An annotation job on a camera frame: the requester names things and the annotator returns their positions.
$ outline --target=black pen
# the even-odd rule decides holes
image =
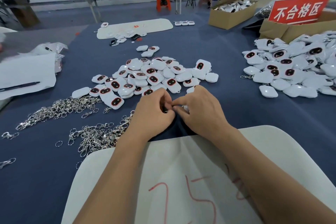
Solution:
[[[7,90],[24,88],[24,87],[32,86],[32,85],[35,85],[35,84],[38,84],[38,83],[40,83],[40,82],[30,82],[30,83],[25,83],[25,84],[21,84],[21,85],[11,86],[11,87],[8,87],[8,88],[0,89],[0,92],[7,91]]]

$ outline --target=hand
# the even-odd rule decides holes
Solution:
[[[143,142],[147,142],[163,132],[175,118],[171,102],[169,93],[163,88],[142,96],[136,105],[126,133],[130,137],[140,138]],[[163,107],[168,110],[167,113],[163,112]]]
[[[189,113],[177,105],[187,105]],[[194,92],[175,99],[172,106],[192,131],[212,142],[231,128],[219,101],[200,85]]]

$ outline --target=forearm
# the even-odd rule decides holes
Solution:
[[[336,214],[228,126],[214,144],[244,182],[266,223],[336,223]]]
[[[127,132],[73,224],[128,223],[139,162],[145,144]]]

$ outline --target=red sign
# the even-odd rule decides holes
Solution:
[[[268,20],[284,24],[306,24],[316,21],[329,0],[278,0]]]

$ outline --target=blue table surface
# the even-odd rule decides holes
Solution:
[[[0,132],[16,132],[15,127],[26,120],[28,114],[58,99],[65,99],[82,87],[95,86],[91,78],[97,74],[111,76],[126,60],[139,58],[135,49],[139,45],[156,45],[155,56],[175,58],[184,67],[194,67],[198,59],[211,62],[212,72],[219,74],[217,83],[201,82],[221,103],[227,120],[236,128],[258,125],[276,126],[292,136],[336,184],[336,126],[334,112],[336,98],[319,95],[315,99],[289,98],[282,92],[279,97],[262,97],[259,84],[241,79],[247,67],[242,51],[254,49],[256,33],[242,30],[254,18],[230,30],[209,26],[208,14],[166,16],[171,22],[193,20],[195,26],[174,27],[171,30],[149,33],[141,42],[127,40],[115,47],[109,39],[99,40],[93,31],[98,24],[86,28],[65,53],[63,70],[57,75],[55,87],[37,93],[16,97],[0,113]],[[110,24],[134,21],[109,21]],[[186,93],[185,87],[175,99]],[[103,114],[103,103],[96,106],[99,112],[81,119],[72,113],[66,118],[48,120],[20,131],[12,140],[0,141],[0,161],[17,158],[16,162],[0,170],[1,223],[60,223],[76,174],[79,156],[77,140],[68,146],[69,131],[84,125],[118,123],[123,115],[135,109],[140,96],[125,100],[115,111]],[[153,140],[175,138],[192,134],[177,117],[170,127]],[[59,140],[64,144],[57,148]]]

